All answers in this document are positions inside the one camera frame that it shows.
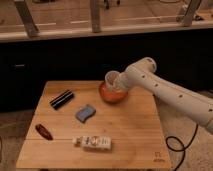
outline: black cable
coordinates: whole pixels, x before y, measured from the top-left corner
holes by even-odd
[[[2,144],[2,138],[0,136],[0,163],[2,162],[2,153],[3,153],[3,144]]]
[[[195,136],[196,136],[196,134],[197,134],[197,130],[198,130],[198,124],[196,124],[194,134],[193,134],[193,136],[192,136],[192,138],[191,138],[191,140],[189,141],[189,143],[188,143],[187,146],[185,146],[185,145],[183,144],[183,142],[182,142],[179,138],[177,138],[177,137],[175,137],[175,136],[169,136],[169,137],[166,138],[166,145],[167,145],[167,147],[168,147],[171,151],[174,151],[174,152],[183,152],[182,157],[181,157],[181,160],[180,160],[180,162],[178,163],[178,165],[174,168],[174,171],[176,171],[176,170],[182,165],[182,163],[183,163],[183,161],[184,161],[184,159],[185,159],[185,156],[186,156],[186,149],[189,148],[189,146],[192,144],[192,142],[193,142],[193,140],[194,140],[194,138],[195,138]],[[170,139],[176,140],[176,141],[181,145],[182,148],[181,148],[181,149],[175,149],[175,148],[171,147],[171,146],[169,145],[169,142],[168,142]]]

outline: red object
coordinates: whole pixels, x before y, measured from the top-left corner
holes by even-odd
[[[118,103],[128,95],[128,92],[108,90],[105,82],[100,84],[99,93],[102,99],[108,103]]]

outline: wooden tabletop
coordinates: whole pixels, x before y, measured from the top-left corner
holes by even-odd
[[[152,94],[133,88],[118,104],[105,103],[98,92],[100,81],[47,82],[35,111],[17,168],[94,168],[141,169],[170,168],[170,158]],[[65,90],[75,98],[58,110],[49,102]],[[82,124],[75,118],[86,104],[96,114]],[[35,130],[44,125],[53,141],[42,138]],[[100,135],[112,138],[112,150],[85,151],[72,144],[73,137]]]

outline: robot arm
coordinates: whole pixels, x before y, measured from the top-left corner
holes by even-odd
[[[108,72],[107,88],[128,91],[133,86],[142,86],[213,134],[213,99],[159,78],[153,74],[156,69],[152,58],[143,58],[129,65],[123,73]]]

